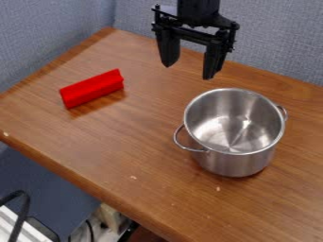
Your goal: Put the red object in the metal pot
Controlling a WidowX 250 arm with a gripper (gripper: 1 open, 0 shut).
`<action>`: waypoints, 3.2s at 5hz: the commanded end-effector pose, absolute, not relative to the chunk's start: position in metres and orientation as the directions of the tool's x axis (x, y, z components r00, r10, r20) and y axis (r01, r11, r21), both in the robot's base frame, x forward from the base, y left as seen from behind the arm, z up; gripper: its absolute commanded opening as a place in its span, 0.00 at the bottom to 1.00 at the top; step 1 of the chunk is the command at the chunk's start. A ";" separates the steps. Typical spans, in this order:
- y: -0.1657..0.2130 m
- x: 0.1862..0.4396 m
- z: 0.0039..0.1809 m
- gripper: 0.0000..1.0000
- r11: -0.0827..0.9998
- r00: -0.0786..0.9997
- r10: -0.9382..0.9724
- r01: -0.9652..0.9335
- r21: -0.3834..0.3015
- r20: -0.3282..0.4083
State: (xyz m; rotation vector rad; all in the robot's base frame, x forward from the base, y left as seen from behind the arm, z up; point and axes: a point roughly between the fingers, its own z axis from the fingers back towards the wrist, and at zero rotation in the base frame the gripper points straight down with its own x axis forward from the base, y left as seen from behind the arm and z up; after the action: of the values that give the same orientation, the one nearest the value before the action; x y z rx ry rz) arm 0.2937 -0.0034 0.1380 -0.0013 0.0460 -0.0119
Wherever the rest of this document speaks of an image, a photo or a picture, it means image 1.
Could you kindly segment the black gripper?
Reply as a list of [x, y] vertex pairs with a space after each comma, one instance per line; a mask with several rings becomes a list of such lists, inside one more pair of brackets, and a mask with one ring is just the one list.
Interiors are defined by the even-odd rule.
[[226, 51], [233, 50], [240, 25], [218, 13], [220, 0], [176, 0], [174, 6], [156, 4], [154, 32], [161, 63], [170, 67], [180, 56], [180, 41], [206, 45], [202, 78], [210, 79], [221, 70]]

